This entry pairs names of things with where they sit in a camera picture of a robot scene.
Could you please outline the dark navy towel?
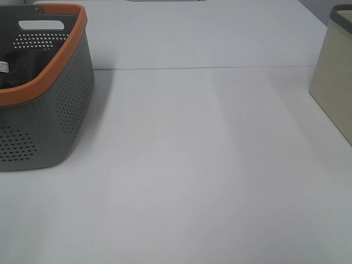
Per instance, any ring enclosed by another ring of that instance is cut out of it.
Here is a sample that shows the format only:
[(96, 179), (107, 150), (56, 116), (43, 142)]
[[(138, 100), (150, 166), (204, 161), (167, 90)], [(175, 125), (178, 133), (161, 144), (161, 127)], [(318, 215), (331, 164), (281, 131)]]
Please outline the dark navy towel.
[(49, 49), (16, 50), (1, 56), (1, 64), (8, 65), (8, 72), (1, 70), (1, 89), (26, 84), (36, 78), (56, 55)]

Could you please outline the grey basket with orange rim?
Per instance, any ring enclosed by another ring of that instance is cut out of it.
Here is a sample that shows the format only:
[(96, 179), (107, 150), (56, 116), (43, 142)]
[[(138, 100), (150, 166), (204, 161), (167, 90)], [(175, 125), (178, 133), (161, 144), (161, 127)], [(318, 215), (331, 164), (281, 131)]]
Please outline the grey basket with orange rim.
[(95, 81), (86, 23), (78, 4), (1, 6), (1, 56), (57, 52), (30, 82), (1, 89), (1, 171), (50, 167), (67, 157)]

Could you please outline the beige fabric storage box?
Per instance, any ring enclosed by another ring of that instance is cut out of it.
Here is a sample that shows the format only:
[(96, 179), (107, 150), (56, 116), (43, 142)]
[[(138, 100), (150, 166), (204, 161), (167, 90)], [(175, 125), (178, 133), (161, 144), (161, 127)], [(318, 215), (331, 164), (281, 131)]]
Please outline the beige fabric storage box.
[(331, 9), (309, 93), (351, 143), (351, 4)]

